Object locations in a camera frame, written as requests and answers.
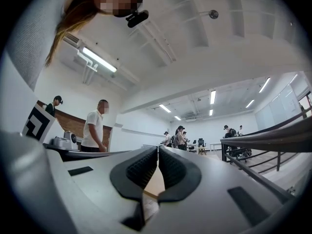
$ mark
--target black backpack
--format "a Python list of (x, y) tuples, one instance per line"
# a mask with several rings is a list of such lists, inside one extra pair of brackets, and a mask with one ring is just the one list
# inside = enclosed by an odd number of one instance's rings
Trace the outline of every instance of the black backpack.
[(230, 129), (230, 133), (231, 133), (232, 137), (236, 137), (237, 136), (237, 132), (236, 132), (236, 130), (234, 128)]

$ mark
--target white t-shirt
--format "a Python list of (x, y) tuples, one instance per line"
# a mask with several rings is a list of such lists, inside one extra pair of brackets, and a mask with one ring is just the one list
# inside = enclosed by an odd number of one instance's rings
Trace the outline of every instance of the white t-shirt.
[(95, 125), (96, 133), (97, 133), (99, 140), (103, 140), (102, 121), (103, 121), (103, 116), (99, 113), (97, 109), (88, 114), (86, 123), (84, 124), (84, 128), (83, 128), (83, 141), (81, 143), (82, 146), (98, 147), (98, 144), (94, 141), (94, 139), (91, 136), (88, 124)]
[(170, 135), (166, 135), (166, 142), (165, 142), (166, 146), (169, 145), (170, 139), (171, 139), (171, 136)]

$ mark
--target table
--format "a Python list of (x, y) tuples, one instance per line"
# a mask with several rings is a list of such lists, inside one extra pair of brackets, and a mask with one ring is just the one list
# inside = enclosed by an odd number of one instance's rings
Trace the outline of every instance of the table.
[(202, 151), (205, 151), (205, 155), (207, 155), (206, 154), (206, 151), (208, 151), (209, 149), (208, 149), (208, 147), (198, 147), (198, 149), (197, 149), (197, 154), (199, 154), (199, 152), (202, 152)]
[(198, 144), (187, 144), (186, 148), (189, 146), (194, 146), (194, 148), (196, 148), (196, 153), (198, 154)]
[(211, 152), (211, 146), (213, 146), (214, 147), (214, 152), (215, 152), (215, 146), (221, 146), (221, 143), (219, 142), (219, 143), (210, 143), (210, 152)]

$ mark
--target ventilation duct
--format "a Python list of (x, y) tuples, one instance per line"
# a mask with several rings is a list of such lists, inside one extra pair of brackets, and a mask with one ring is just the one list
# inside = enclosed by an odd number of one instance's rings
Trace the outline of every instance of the ventilation duct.
[(77, 37), (73, 36), (70, 33), (66, 33), (63, 40), (75, 48), (78, 48), (80, 46), (80, 43), (81, 43), (80, 39), (78, 39)]

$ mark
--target desk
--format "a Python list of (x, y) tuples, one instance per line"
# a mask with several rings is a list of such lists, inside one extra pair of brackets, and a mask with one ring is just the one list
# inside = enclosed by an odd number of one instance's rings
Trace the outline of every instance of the desk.
[(211, 152), (211, 146), (214, 147), (214, 152), (215, 152), (215, 146), (221, 146), (221, 143), (210, 143), (210, 152)]
[(194, 146), (194, 148), (196, 148), (196, 153), (198, 154), (198, 144), (187, 144), (186, 148), (189, 146)]

